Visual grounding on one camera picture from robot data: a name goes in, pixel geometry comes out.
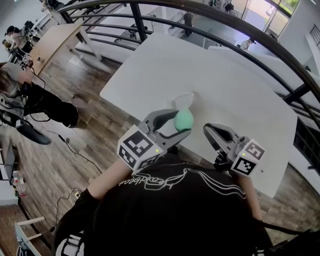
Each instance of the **forearm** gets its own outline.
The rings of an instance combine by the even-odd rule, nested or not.
[[[252,183],[251,178],[245,177],[243,175],[232,174],[232,176],[236,179],[237,183],[241,186],[246,194],[246,199],[252,211],[252,216],[262,221],[262,212],[259,205],[257,193],[255,191],[254,185]]]
[[[122,182],[131,172],[130,167],[119,158],[105,172],[95,178],[87,189],[95,199],[101,200],[110,189]]]

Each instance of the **white tabletop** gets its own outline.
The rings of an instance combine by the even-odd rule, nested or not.
[[[256,189],[274,197],[288,164],[297,115],[266,83],[223,55],[153,33],[112,76],[100,96],[143,120],[151,111],[170,107],[177,96],[193,92],[194,125],[181,144],[213,163],[217,153],[203,133],[204,124],[220,123],[255,139],[266,153],[251,178]],[[174,127],[169,124],[163,130],[169,135]]]

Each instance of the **wooden floor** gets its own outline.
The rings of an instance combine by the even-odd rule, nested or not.
[[[14,128],[0,127],[3,147],[6,148],[9,139],[17,147],[18,169],[24,175],[27,192],[27,196],[22,198],[22,205],[30,218],[44,216],[46,219],[44,224],[36,225],[42,233],[56,223],[58,198],[68,196],[73,188],[84,190],[99,175],[94,165],[72,153],[56,134],[47,130],[68,138],[76,152],[105,170],[117,159],[118,139],[136,122],[99,96],[118,67],[118,64],[106,60],[100,63],[88,55],[80,60],[77,55],[64,51],[46,71],[54,81],[46,79],[46,88],[68,102],[75,95],[73,102],[81,107],[78,126],[70,129],[54,121],[40,123],[29,118],[34,126],[52,139],[52,143],[46,146],[31,142]],[[181,156],[208,165],[185,149]],[[274,198],[261,193],[258,195],[265,222],[300,231],[320,228],[320,196],[289,166]],[[70,200],[61,200],[58,219],[71,207]],[[277,231],[268,231],[275,244],[292,238]],[[46,234],[45,238],[50,241],[52,234]]]

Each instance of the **person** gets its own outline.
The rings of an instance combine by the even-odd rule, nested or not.
[[[32,76],[14,63],[0,63],[0,109],[21,119],[34,113],[45,113],[66,127],[74,127],[78,121],[75,106],[34,84]]]
[[[247,51],[249,49],[249,46],[252,44],[256,44],[256,41],[252,38],[249,38],[248,40],[245,40],[241,43],[240,49]]]
[[[9,26],[5,32],[5,36],[8,35],[13,41],[12,48],[20,48],[23,52],[29,54],[32,50],[32,44],[30,43],[27,31],[23,27],[19,29],[15,26]]]
[[[191,12],[186,12],[183,15],[184,24],[187,25],[187,26],[192,27],[192,18],[193,18],[192,13]],[[185,35],[187,37],[189,37],[192,34],[192,31],[190,29],[185,29],[184,33],[185,33]]]
[[[14,57],[17,57],[20,61],[23,60],[26,53],[23,52],[19,47],[12,48],[12,44],[6,39],[2,41],[2,44],[6,51],[9,53],[9,55],[12,54]]]
[[[256,224],[262,213],[250,178],[182,161],[175,148],[131,174],[118,159],[80,194],[56,225],[52,255],[252,256],[272,246]]]

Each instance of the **office chair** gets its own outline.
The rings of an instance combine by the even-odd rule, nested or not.
[[[49,145],[51,143],[51,139],[36,129],[29,121],[24,120],[9,111],[0,109],[0,120],[3,124],[15,127],[19,133],[35,143],[41,145]]]

